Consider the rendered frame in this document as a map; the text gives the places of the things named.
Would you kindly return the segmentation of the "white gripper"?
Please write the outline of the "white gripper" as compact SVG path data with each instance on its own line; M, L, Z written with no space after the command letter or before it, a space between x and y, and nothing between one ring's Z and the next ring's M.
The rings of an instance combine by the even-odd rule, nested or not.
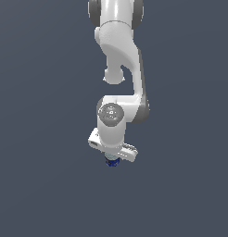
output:
M92 148L97 149L102 153L105 153L105 158L108 160L117 160L118 158L120 158L128 160L130 162L134 162L138 154L137 149L127 143L123 143L116 151L108 151L107 148L103 144L101 144L97 128L94 128L91 132L88 138L88 143Z

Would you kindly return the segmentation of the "small blue object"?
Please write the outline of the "small blue object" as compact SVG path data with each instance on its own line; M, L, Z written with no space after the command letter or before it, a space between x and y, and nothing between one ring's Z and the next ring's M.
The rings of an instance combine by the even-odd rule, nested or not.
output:
M119 163L120 163L120 158L119 157L115 160L109 160L109 159L106 158L106 164L109 167L116 167L116 166L119 165Z

